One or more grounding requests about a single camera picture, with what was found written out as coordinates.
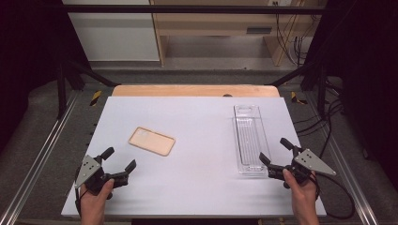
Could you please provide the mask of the person's right hand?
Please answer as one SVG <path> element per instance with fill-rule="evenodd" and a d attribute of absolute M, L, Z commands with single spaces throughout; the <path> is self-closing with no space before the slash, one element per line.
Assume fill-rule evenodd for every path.
<path fill-rule="evenodd" d="M 292 209 L 294 214 L 297 217 L 315 215 L 316 185 L 312 182 L 300 185 L 293 174 L 287 169 L 283 169 L 283 177 L 292 192 Z"/>

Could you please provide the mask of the person's left hand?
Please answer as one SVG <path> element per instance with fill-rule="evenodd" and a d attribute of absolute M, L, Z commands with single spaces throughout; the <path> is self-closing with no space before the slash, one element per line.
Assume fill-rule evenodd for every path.
<path fill-rule="evenodd" d="M 107 181 L 98 195 L 90 193 L 85 185 L 81 186 L 82 218 L 98 218 L 104 215 L 105 204 L 114 188 L 114 179 Z"/>

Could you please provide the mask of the black curtain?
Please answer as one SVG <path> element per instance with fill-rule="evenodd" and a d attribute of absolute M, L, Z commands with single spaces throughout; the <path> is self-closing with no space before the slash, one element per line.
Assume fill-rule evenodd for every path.
<path fill-rule="evenodd" d="M 62 0 L 0 0 L 0 153 L 32 90 L 56 79 L 60 64 L 88 59 Z"/>
<path fill-rule="evenodd" d="M 343 103 L 365 149 L 398 190 L 398 0 L 327 0 L 309 59 L 343 80 Z"/>

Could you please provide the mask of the aluminium rail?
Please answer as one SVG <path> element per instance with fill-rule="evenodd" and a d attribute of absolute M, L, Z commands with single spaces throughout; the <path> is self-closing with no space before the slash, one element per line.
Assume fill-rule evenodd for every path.
<path fill-rule="evenodd" d="M 54 123 L 50 134 L 47 136 L 45 143 L 40 148 L 33 165 L 30 167 L 17 193 L 15 194 L 11 203 L 8 205 L 6 211 L 0 217 L 0 225 L 14 225 L 16 222 L 50 154 L 55 147 L 65 127 L 65 124 L 68 122 L 70 114 L 75 108 L 76 101 L 80 95 L 80 91 L 72 91 L 70 93 L 64 114 Z"/>
<path fill-rule="evenodd" d="M 307 98 L 309 106 L 313 110 L 314 115 L 325 123 L 325 125 L 320 128 L 321 134 L 325 138 L 322 152 L 328 152 L 331 155 L 334 165 L 336 166 L 338 176 L 343 181 L 347 192 L 353 198 L 355 212 L 359 216 L 361 223 L 363 225 L 379 225 L 374 210 L 368 203 L 360 187 L 358 179 L 355 177 L 355 174 L 348 165 L 341 148 L 338 146 L 337 141 L 332 135 L 331 118 L 335 113 L 338 112 L 338 110 L 343 108 L 341 101 L 339 99 L 334 99 L 330 102 L 330 104 L 326 104 L 326 118 L 322 119 L 316 110 L 316 95 L 310 92 L 305 92 L 305 97 Z"/>

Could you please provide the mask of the black horizontal frame bar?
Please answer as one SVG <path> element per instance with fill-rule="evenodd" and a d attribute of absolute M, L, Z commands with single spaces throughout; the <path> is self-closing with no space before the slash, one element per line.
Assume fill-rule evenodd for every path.
<path fill-rule="evenodd" d="M 239 7 L 239 6 L 146 6 L 146 5 L 63 5 L 75 13 L 204 13 L 204 14 L 298 14 L 322 15 L 324 7 Z"/>

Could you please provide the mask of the clear plastic tray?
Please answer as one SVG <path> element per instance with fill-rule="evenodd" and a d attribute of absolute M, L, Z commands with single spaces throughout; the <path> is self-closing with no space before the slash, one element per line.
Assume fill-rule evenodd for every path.
<path fill-rule="evenodd" d="M 261 153 L 270 157 L 268 140 L 260 109 L 256 105 L 235 105 L 233 116 L 238 171 L 244 175 L 267 173 L 259 159 Z"/>

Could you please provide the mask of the light wooden desk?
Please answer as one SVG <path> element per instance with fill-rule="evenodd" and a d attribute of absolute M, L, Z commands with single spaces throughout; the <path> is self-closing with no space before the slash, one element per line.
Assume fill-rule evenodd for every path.
<path fill-rule="evenodd" d="M 323 8 L 329 0 L 148 0 L 152 6 L 239 6 Z M 154 13 L 161 57 L 166 41 L 175 36 L 258 36 L 276 67 L 289 55 L 295 37 L 314 35 L 319 15 Z"/>

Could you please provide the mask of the light wooden table board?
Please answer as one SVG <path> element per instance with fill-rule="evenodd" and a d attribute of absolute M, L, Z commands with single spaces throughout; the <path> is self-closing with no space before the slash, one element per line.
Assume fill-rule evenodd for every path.
<path fill-rule="evenodd" d="M 278 98 L 280 93 L 272 85 L 251 84 L 135 84 L 118 85 L 113 97 L 261 97 Z"/>

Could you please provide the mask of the black metal frame strut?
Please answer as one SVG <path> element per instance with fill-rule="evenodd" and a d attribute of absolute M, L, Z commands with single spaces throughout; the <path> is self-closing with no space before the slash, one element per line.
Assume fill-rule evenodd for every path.
<path fill-rule="evenodd" d="M 66 83 L 68 81 L 73 90 L 82 90 L 85 86 L 85 82 L 81 78 L 81 74 L 88 75 L 90 78 L 108 86 L 116 87 L 117 83 L 112 82 L 105 77 L 94 72 L 91 67 L 85 67 L 77 62 L 64 61 L 59 64 L 56 69 L 57 78 L 57 92 L 58 92 L 58 115 L 60 119 L 67 110 L 67 94 L 66 94 Z"/>
<path fill-rule="evenodd" d="M 315 61 L 304 64 L 302 67 L 299 67 L 287 75 L 281 77 L 275 82 L 271 82 L 271 86 L 279 87 L 282 84 L 292 80 L 293 78 L 298 77 L 299 75 L 303 75 L 304 78 L 301 82 L 301 89 L 304 91 L 313 90 L 314 86 L 317 85 L 317 104 L 316 110 L 321 116 L 322 119 L 326 118 L 326 81 L 327 74 L 324 70 L 324 67 Z"/>

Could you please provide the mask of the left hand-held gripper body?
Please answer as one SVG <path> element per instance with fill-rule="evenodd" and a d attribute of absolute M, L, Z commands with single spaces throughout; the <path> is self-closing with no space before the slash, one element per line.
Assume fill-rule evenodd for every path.
<path fill-rule="evenodd" d="M 110 179 L 115 180 L 114 188 L 120 188 L 129 183 L 129 167 L 126 167 L 124 172 L 104 172 L 101 163 L 107 158 L 108 156 L 103 155 L 96 157 L 86 155 L 84 157 L 75 174 L 74 188 L 77 200 L 80 199 L 79 188 L 82 184 L 85 184 L 90 193 L 98 195 L 104 184 Z"/>

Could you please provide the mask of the white cabinet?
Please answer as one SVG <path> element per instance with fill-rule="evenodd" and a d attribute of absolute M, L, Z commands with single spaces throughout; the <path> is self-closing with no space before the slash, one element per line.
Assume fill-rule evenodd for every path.
<path fill-rule="evenodd" d="M 150 13 L 70 13 L 90 62 L 159 61 Z"/>

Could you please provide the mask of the beige phone case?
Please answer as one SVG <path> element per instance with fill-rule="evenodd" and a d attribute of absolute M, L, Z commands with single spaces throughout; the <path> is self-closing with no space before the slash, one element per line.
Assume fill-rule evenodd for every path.
<path fill-rule="evenodd" d="M 175 142 L 170 136 L 144 127 L 136 128 L 129 138 L 129 144 L 163 157 L 170 154 Z"/>

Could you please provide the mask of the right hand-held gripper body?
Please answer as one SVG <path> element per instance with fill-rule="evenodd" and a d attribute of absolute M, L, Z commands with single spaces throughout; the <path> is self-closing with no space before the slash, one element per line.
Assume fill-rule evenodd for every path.
<path fill-rule="evenodd" d="M 293 156 L 290 165 L 280 166 L 269 163 L 268 176 L 284 181 L 283 169 L 290 171 L 299 184 L 307 181 L 312 172 L 336 175 L 336 172 L 310 149 Z"/>

